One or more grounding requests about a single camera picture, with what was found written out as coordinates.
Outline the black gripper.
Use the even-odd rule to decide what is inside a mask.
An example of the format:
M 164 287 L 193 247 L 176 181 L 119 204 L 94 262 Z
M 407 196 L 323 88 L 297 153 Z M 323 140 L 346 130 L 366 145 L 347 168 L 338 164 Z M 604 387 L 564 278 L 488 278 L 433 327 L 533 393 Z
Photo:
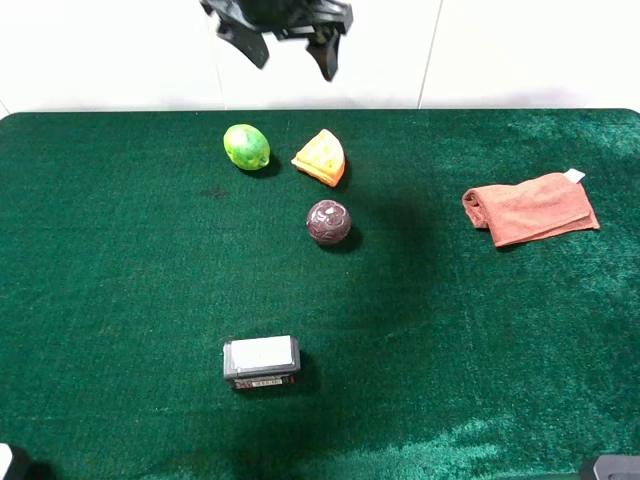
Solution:
M 263 34 L 272 33 L 283 39 L 308 37 L 306 50 L 327 82 L 333 80 L 338 70 L 340 38 L 353 23 L 352 7 L 342 1 L 200 0 L 199 3 L 208 16 L 219 18 L 218 37 L 258 69 L 263 69 L 269 59 Z

